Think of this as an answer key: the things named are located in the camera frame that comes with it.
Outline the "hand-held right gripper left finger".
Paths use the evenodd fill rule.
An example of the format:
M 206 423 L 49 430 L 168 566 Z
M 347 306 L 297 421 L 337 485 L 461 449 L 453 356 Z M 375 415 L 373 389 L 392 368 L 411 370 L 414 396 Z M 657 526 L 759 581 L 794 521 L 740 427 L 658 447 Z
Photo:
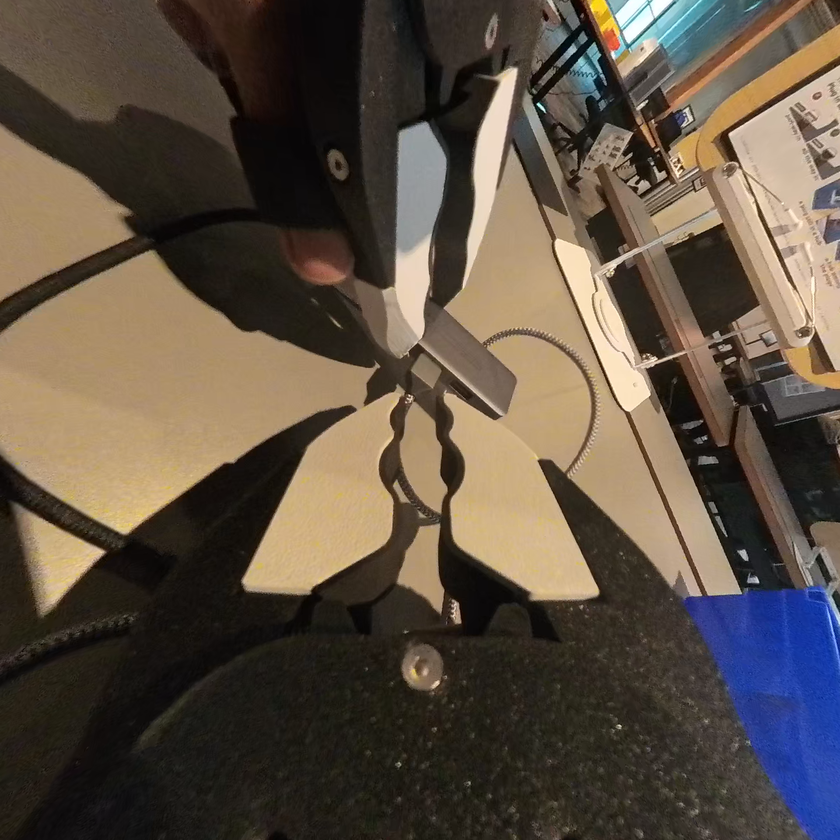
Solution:
M 244 593 L 298 599 L 299 625 L 323 607 L 344 610 L 361 635 L 382 629 L 375 608 L 415 540 L 415 509 L 395 490 L 404 407 L 385 395 L 311 441 L 241 579 Z

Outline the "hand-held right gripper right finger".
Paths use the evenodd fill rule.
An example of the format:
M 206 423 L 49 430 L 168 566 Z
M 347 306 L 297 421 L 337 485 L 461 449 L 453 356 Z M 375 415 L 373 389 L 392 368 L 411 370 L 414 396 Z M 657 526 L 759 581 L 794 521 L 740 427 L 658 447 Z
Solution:
M 532 449 L 466 403 L 438 404 L 436 431 L 446 488 L 439 573 L 467 634 L 482 635 L 509 605 L 539 623 L 547 604 L 597 599 L 599 586 Z

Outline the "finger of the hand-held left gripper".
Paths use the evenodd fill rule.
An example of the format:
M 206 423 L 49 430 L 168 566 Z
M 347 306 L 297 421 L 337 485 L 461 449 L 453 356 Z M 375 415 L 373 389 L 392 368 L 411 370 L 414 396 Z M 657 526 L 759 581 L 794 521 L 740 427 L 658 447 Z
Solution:
M 432 238 L 430 298 L 446 307 L 464 289 L 485 235 L 508 156 L 519 70 L 470 77 L 433 121 L 446 174 Z
M 432 123 L 402 129 L 397 140 L 393 283 L 382 289 L 354 279 L 354 295 L 369 334 L 396 359 L 407 356 L 426 330 L 433 236 L 446 176 L 446 152 Z

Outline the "grey usb hub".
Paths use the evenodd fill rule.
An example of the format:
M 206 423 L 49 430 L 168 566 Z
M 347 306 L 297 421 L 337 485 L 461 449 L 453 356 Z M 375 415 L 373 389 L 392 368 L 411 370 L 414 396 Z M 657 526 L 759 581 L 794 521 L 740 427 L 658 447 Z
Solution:
M 425 307 L 426 330 L 411 351 L 414 393 L 450 392 L 491 419 L 508 414 L 517 377 L 446 309 Z

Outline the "person's left hand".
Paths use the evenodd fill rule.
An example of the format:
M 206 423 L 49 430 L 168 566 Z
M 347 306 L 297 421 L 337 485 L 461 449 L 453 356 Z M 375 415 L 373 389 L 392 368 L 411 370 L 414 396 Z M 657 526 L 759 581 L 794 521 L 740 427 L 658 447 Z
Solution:
M 272 129 L 292 129 L 302 115 L 293 42 L 297 14 L 281 1 L 158 1 L 164 19 L 220 81 L 231 84 L 239 110 Z M 342 233 L 279 231 L 280 250 L 303 280 L 335 286 L 354 270 Z

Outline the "small white sign card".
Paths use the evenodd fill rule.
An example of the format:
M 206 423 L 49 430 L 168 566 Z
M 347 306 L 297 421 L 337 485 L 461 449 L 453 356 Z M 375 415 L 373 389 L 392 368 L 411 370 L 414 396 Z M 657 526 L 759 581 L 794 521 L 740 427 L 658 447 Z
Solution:
M 596 170 L 605 166 L 614 170 L 625 157 L 628 145 L 634 139 L 634 132 L 606 122 L 595 136 L 591 147 L 585 153 L 578 170 L 579 177 L 585 182 L 598 181 Z

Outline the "desk with black legs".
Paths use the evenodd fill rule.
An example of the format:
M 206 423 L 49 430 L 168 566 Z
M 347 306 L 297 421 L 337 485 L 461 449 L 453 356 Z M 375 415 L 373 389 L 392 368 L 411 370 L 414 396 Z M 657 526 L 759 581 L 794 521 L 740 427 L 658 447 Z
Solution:
M 591 96 L 598 97 L 607 108 L 624 110 L 630 120 L 638 122 L 637 106 L 628 95 L 617 66 L 618 58 L 627 52 L 623 35 L 623 50 L 612 56 L 602 42 L 587 2 L 541 2 L 542 35 L 555 36 L 559 41 L 532 70 L 528 84 L 532 103 L 545 110 L 546 98 L 558 92 L 559 84 L 579 70 L 590 81 Z

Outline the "row of yellow bins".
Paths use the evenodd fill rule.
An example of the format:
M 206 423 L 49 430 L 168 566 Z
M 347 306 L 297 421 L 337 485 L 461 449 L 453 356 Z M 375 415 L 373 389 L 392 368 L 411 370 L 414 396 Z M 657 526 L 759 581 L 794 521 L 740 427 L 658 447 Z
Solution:
M 608 1 L 588 1 L 588 7 L 595 21 L 602 42 L 612 56 L 623 50 L 622 32 Z

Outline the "white box appliance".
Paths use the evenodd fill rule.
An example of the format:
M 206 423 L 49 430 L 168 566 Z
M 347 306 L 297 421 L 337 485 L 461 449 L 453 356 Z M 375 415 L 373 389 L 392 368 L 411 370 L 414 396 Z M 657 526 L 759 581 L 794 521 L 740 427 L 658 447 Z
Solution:
M 646 38 L 617 63 L 628 95 L 638 106 L 674 72 L 667 50 L 656 38 Z

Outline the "brown office table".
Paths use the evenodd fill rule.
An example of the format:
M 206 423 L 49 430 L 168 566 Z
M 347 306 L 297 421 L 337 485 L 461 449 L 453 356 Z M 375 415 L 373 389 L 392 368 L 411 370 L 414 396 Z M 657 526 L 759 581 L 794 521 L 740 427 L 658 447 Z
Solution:
M 727 447 L 732 441 L 736 408 L 713 358 L 713 340 L 700 330 L 667 256 L 665 239 L 659 236 L 643 200 L 629 186 L 606 165 L 598 166 L 596 174 L 628 246 L 625 257 L 635 262 L 710 437 L 717 446 Z
M 802 526 L 759 426 L 746 406 L 739 407 L 735 414 L 732 445 L 794 587 L 820 586 L 830 596 L 837 594 L 838 522 Z

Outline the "blue plastic bin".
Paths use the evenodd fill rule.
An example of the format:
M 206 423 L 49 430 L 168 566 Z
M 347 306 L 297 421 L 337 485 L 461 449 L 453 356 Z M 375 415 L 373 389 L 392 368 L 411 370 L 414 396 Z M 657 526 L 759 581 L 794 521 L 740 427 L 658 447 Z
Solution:
M 814 839 L 839 838 L 839 626 L 818 587 L 684 600 L 764 771 Z

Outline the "instruction poster on wooden board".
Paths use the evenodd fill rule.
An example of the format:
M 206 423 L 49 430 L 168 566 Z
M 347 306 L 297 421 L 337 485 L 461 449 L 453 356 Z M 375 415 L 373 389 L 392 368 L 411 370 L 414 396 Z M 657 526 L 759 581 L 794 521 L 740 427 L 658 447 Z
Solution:
M 696 161 L 793 372 L 839 386 L 838 27 L 732 94 Z

